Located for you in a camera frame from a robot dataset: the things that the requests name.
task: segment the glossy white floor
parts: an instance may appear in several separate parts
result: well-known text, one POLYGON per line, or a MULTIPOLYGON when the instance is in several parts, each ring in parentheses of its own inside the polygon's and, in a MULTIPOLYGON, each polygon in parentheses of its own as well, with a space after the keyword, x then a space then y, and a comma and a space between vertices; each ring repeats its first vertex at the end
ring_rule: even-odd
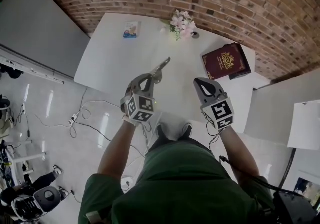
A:
MULTIPOLYGON (((96 172, 101 156, 109 142, 95 130, 79 124, 75 125, 77 136, 72 138, 70 129, 63 126, 46 127, 41 124, 35 114, 46 125, 63 124, 68 126, 70 117, 79 111, 85 89, 86 87, 72 81, 61 85, 29 74, 23 74, 16 80, 4 74, 0 80, 0 94, 11 100, 15 116, 18 115, 21 104, 23 102, 26 104, 31 139, 34 143, 26 148, 21 146, 16 150, 22 155, 25 150, 29 153, 35 151, 46 151, 47 153, 45 159, 30 161, 31 166, 35 169, 31 177, 35 180, 39 176, 49 173, 52 166, 57 164, 63 168, 64 174, 53 185, 61 185, 68 191, 73 189, 78 200, 82 200, 85 183, 89 176, 96 172)), ((94 89, 88 89, 83 102, 90 100, 108 100, 108 95, 94 89)), ((80 116, 77 121, 92 125, 112 139, 122 122, 123 114, 120 109, 105 102, 90 102, 85 105, 85 108, 91 111, 91 117, 84 120, 80 116)), ((86 111, 83 114, 86 118, 88 117, 86 111)), ((165 113, 162 115, 161 121, 169 124, 172 136, 179 132, 179 125, 185 122, 165 113)), ((205 124, 199 122, 192 122, 192 124, 192 138, 208 145, 212 137, 208 135, 205 124)), ((26 117, 22 116, 21 124, 19 123, 14 128, 11 137, 14 140, 25 140, 26 133, 26 117)), ((266 176, 271 184, 278 185, 291 150, 283 145, 250 138, 246 135, 241 135, 241 137, 254 155, 261 174, 266 176)), ((132 144, 141 153, 145 152, 146 140, 141 126, 138 127, 132 144)), ((212 150, 217 158, 220 155, 226 155, 220 140, 212 145, 212 150)), ((130 166, 125 170, 124 175, 131 176, 136 180, 143 159, 137 150, 131 148, 128 160, 130 166)), ((225 167, 233 177, 230 167, 225 167)), ((71 194, 53 212, 44 216, 42 221, 44 223, 77 223, 79 209, 80 204, 71 194)))

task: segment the person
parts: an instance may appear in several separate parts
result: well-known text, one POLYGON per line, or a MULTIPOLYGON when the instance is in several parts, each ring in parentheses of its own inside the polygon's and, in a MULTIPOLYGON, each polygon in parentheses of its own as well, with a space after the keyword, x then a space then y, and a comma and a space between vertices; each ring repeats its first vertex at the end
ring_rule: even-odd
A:
MULTIPOLYGON (((124 194, 121 177, 135 130, 126 117, 87 181, 79 224, 90 223, 93 212, 97 223, 261 223, 261 211, 274 209, 270 190, 235 169, 234 182, 211 151, 190 138, 190 124, 177 141, 166 137, 163 124, 157 127, 136 185, 124 194)), ((266 182, 233 128, 220 133, 230 163, 266 182)))
MULTIPOLYGON (((2 204, 4 206, 11 205, 11 202, 18 198, 20 195, 33 196, 33 194, 38 190, 50 186, 51 183, 54 182, 62 173, 62 169, 59 166, 54 165, 52 172, 41 176, 31 185, 29 185, 27 182, 23 182, 18 186, 6 188, 0 194, 2 204)), ((64 200, 68 195, 68 192, 62 187, 59 187, 59 192, 61 194, 61 200, 64 200)))

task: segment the black device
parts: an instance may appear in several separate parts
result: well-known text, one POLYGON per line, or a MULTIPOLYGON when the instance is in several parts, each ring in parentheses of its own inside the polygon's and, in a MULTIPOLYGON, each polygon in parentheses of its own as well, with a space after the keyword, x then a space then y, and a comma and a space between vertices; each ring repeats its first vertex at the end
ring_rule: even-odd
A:
POLYGON ((220 156, 220 160, 227 162, 234 169, 242 172, 255 182, 266 188, 275 190, 273 194, 273 202, 275 210, 264 210, 260 215, 260 223, 268 224, 320 224, 320 215, 317 216, 316 210, 313 208, 308 199, 304 196, 285 190, 276 186, 272 186, 256 177, 241 171, 233 166, 229 160, 220 156))

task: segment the shoe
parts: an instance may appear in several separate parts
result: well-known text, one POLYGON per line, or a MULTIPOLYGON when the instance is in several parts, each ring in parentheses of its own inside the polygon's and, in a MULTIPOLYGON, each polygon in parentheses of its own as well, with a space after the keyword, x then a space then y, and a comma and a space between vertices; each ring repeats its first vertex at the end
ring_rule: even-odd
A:
POLYGON ((64 172, 58 165, 54 165, 53 170, 56 171, 58 175, 61 175, 64 172))
POLYGON ((192 131, 193 131, 192 124, 190 122, 187 122, 186 124, 184 124, 184 126, 182 128, 181 137, 182 136, 190 137, 192 135, 192 131))
POLYGON ((159 138, 159 133, 158 133, 158 128, 159 127, 162 128, 163 133, 167 136, 168 135, 168 131, 169 131, 168 126, 165 123, 160 122, 160 123, 158 123, 158 125, 155 128, 155 131, 156 131, 155 133, 156 133, 157 137, 159 138))
POLYGON ((70 193, 64 189, 62 186, 58 187, 59 193, 61 194, 62 200, 65 199, 70 193))

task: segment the person's right arm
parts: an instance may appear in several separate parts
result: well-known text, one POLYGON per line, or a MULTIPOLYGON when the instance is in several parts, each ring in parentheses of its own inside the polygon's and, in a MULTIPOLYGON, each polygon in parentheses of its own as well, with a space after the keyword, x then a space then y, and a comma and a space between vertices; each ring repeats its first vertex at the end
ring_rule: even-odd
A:
MULTIPOLYGON (((252 176, 259 176, 259 169, 254 157, 231 126, 222 131, 221 138, 230 163, 252 176)), ((248 176, 235 169, 232 170, 241 186, 248 179, 248 176)))

